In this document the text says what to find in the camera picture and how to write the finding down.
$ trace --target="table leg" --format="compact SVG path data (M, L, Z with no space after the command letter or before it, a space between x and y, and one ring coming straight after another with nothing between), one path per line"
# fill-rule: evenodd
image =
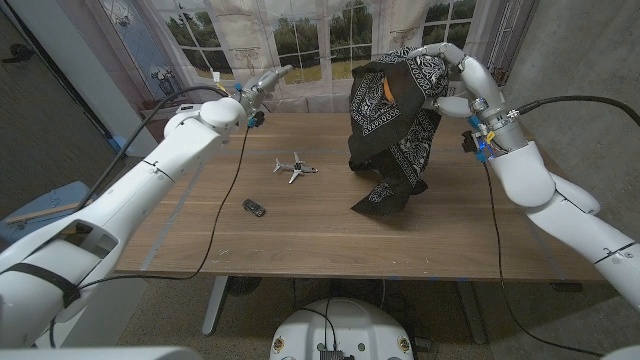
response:
M207 305L207 312L204 315L204 324L202 324L202 333L207 336L213 334L216 330L218 314L220 313L220 309L222 309L224 289L227 286L228 279L228 276L216 276L213 283L209 305Z
M479 345L486 344L487 333L484 331L484 322L480 315L478 298L476 297L473 283L470 281L456 281L456 287L458 289L458 294L460 295L460 302L462 302L464 315L467 318L467 324L469 324L469 330L471 331L473 342Z

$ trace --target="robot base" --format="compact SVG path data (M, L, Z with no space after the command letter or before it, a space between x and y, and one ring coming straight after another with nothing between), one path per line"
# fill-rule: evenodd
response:
M324 314L327 299L305 308ZM364 301L333 298L327 317L333 323L338 347L325 318L311 311L298 310L276 331L271 343L271 360L372 359L412 360L406 331L389 314Z

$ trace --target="outdoor greenery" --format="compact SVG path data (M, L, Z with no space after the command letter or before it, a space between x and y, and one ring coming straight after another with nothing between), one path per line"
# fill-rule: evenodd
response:
M371 46L354 46L353 50L350 48L353 45L371 44L373 16L364 5L362 0L348 1L345 9L334 14L330 20L333 79L349 79L352 63L356 67L371 60ZM316 20L282 16L274 24L273 37L280 64L294 67L284 78L286 84L322 80Z
M220 47L220 40L213 29L213 23L206 11L197 13L185 13L185 19L189 23L193 36L200 47Z
M279 18L273 37L280 56L319 49L318 25L309 18L297 20L289 20L286 17Z
M422 45L443 42L446 30L447 25L425 26L422 32Z
M444 4L433 5L427 10L427 17L424 22L445 21L449 19L449 1Z
M173 37L176 38L178 45L196 46L191 34L189 34L189 29L187 29L187 24L182 15L164 15L164 21Z
M178 45L202 48L220 47L220 40L206 11L164 15L164 20ZM197 43L189 34L187 24ZM182 51L191 65L196 68L198 76L212 78L211 69L213 69L220 72L221 79L233 80L233 72L222 50L200 52L200 50L182 49Z
M471 23L449 25L447 41L462 49L464 44L467 42L467 35L469 34L470 27Z
M476 0L457 0L453 3L451 20L471 19L476 8Z
M176 14L175 17L174 15L165 15L165 23L179 45L220 47L220 40L218 40L211 18L206 11ZM197 45L193 42L191 34L189 34L187 23L198 42Z
M362 0L345 4L345 10L331 17L329 43L331 48L348 45L371 44L373 16Z

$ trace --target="cloth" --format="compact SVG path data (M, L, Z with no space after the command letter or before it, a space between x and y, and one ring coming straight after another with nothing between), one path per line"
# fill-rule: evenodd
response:
M376 170L380 183L352 207L366 215L402 211L410 195L427 189L422 175L441 116L422 108L427 99L446 96L447 68L430 56L407 58L404 47L353 69L349 137L353 171ZM394 102L386 100L384 79Z

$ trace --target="grass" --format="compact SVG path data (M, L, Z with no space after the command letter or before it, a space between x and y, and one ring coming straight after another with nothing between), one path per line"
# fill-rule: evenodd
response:
M194 67L194 69L196 69L196 74L198 74L198 76L207 78L207 79L213 79L213 74L211 74L209 71L200 70L197 67ZM234 77L233 77L233 74L225 74L221 72L220 80L234 80Z
M357 60L353 62L341 61L331 64L331 78L332 80L351 79L351 69L358 66L362 66L370 63L369 60ZM320 65L312 66L304 69L304 76L302 69L293 69L284 77L284 82L287 85L301 84L311 81L322 80L322 68Z

